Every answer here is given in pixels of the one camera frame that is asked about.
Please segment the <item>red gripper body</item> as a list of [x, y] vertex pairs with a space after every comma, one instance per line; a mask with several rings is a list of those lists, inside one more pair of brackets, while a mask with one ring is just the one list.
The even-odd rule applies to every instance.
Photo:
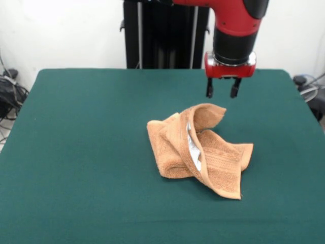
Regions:
[[251, 77], [255, 71], [255, 52], [249, 55], [246, 63], [238, 66], [225, 65], [216, 60], [213, 54], [213, 52], [206, 52], [204, 57], [205, 73], [208, 78], [247, 78]]

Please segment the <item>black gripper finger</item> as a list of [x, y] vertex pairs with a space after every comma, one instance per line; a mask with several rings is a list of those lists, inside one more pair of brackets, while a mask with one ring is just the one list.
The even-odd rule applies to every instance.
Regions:
[[234, 77], [233, 79], [234, 79], [234, 84], [233, 84], [233, 86], [231, 88], [231, 93], [230, 93], [230, 97], [232, 99], [237, 97], [239, 87], [240, 87], [240, 84], [241, 84], [241, 81], [242, 81], [242, 78], [240, 78], [240, 77]]
[[214, 92], [213, 79], [212, 78], [208, 78], [207, 90], [206, 90], [206, 97], [209, 98], [209, 99], [212, 98], [213, 97], [213, 92]]

